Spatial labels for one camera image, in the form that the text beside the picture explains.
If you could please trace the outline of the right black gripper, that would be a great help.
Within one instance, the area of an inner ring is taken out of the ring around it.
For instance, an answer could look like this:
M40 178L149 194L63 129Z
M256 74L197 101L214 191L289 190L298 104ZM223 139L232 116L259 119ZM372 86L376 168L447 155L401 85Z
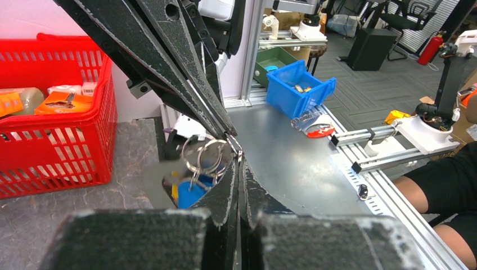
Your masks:
M216 61L235 55L246 1L58 1L130 79L214 136L237 130L221 96Z

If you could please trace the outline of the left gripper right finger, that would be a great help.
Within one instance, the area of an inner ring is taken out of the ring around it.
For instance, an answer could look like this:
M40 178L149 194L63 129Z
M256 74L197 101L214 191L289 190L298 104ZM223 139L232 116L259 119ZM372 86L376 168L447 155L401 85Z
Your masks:
M331 160L299 164L273 183L250 163L242 171L243 269L424 269L412 235L397 219L364 210Z

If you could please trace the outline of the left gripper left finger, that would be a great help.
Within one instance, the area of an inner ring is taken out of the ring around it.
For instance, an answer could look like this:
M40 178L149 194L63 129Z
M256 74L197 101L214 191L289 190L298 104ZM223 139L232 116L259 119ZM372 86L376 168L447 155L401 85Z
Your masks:
M40 269L233 269L240 165L187 209L83 210L58 228Z

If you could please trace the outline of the blue capped key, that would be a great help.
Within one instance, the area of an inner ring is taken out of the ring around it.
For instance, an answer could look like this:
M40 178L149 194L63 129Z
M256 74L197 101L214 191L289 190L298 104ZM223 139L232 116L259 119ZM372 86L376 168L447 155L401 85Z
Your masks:
M213 177L206 175L199 175L199 180L191 183L192 177L184 178L180 181L177 192L177 207L179 209L186 209L192 206L200 198L202 198L212 187Z

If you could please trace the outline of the yellow capped key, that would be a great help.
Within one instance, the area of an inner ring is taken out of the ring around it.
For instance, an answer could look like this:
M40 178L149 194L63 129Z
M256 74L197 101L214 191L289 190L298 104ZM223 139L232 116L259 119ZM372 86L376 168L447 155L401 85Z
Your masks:
M179 184L179 173L177 171L171 172L171 197L175 206L177 206L178 202L178 184Z

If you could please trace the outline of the leopard print wrist strap keyring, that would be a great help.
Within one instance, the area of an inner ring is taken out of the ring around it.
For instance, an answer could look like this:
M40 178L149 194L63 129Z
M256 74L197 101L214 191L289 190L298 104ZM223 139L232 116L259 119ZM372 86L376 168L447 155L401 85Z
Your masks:
M192 173L189 190L198 187L209 191L224 176L232 160L241 161L244 151L238 140L227 133L225 136L225 139L219 139L208 134L193 135L186 140L180 158Z

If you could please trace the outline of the leader arm white base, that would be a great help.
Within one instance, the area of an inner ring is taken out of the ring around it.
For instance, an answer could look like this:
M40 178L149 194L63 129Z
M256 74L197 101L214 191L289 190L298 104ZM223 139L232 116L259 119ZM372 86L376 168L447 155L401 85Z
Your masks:
M450 131L434 129L418 116L395 119L392 125L424 155L453 151L460 145L451 136L452 128Z

